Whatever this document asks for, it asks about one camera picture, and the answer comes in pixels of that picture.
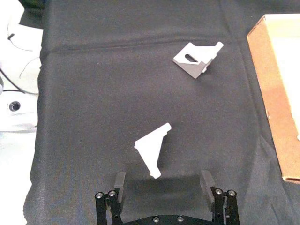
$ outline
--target black fabric surface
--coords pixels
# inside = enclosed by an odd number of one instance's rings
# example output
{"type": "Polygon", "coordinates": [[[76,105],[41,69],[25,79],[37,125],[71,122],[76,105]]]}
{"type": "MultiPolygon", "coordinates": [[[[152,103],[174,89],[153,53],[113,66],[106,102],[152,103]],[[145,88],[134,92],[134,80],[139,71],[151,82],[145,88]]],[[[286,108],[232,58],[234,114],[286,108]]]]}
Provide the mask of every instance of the black fabric surface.
{"type": "Polygon", "coordinates": [[[246,34],[298,1],[59,1],[45,9],[28,224],[96,224],[94,194],[127,172],[124,222],[211,220],[200,171],[238,193],[241,224],[300,224],[284,182],[246,34]],[[224,43],[194,79],[172,62],[188,43],[224,43]],[[169,122],[150,176],[134,142],[169,122]]]}

